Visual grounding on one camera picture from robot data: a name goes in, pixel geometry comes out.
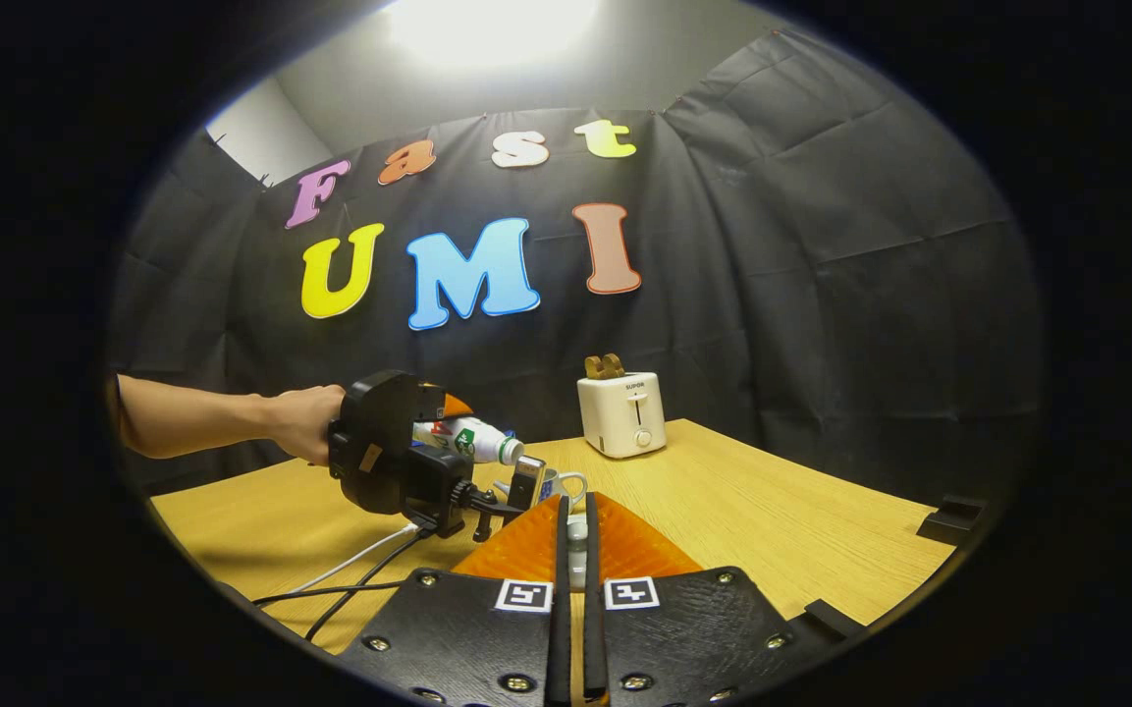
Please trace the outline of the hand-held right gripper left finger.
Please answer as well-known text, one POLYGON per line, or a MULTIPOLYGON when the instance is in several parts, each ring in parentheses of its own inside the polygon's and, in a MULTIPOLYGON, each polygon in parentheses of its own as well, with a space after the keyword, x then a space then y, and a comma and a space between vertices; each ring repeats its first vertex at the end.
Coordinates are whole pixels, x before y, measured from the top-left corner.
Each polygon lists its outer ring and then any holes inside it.
POLYGON ((435 706, 568 706, 568 506, 557 498, 517 520, 549 523, 552 580, 418 569, 341 663, 435 706))

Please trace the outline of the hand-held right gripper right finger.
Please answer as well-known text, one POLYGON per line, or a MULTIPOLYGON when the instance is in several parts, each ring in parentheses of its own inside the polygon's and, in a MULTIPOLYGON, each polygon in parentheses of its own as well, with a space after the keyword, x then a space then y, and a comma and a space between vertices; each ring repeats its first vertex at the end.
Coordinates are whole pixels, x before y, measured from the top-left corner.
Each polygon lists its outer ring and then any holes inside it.
POLYGON ((589 706, 718 706, 807 663, 807 636, 737 567, 602 577, 600 494, 589 493, 583 697, 589 706))

